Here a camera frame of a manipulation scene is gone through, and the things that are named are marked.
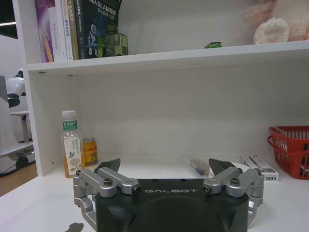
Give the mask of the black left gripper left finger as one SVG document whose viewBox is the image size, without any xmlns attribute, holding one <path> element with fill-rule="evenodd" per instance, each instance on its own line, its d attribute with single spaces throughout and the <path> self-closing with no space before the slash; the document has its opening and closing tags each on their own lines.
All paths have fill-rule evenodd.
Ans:
<svg viewBox="0 0 309 232">
<path fill-rule="evenodd" d="M 118 190 L 124 195 L 135 196 L 141 192 L 141 187 L 137 179 L 126 177 L 109 167 L 78 170 L 73 177 L 74 203 L 93 229 L 97 228 L 97 216 L 93 201 L 88 196 L 99 194 L 102 198 L 111 198 Z"/>
</svg>

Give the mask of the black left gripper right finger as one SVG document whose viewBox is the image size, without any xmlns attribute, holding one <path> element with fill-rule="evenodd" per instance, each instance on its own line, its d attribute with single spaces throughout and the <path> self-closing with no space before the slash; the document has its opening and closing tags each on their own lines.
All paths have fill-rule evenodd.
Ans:
<svg viewBox="0 0 309 232">
<path fill-rule="evenodd" d="M 249 168 L 243 171 L 231 162 L 218 159 L 209 159 L 209 167 L 213 176 L 204 179 L 204 193 L 219 194 L 225 187 L 225 192 L 230 197 L 239 198 L 247 194 L 249 197 L 248 227 L 252 227 L 257 209 L 263 203 L 264 175 L 258 169 Z"/>
</svg>

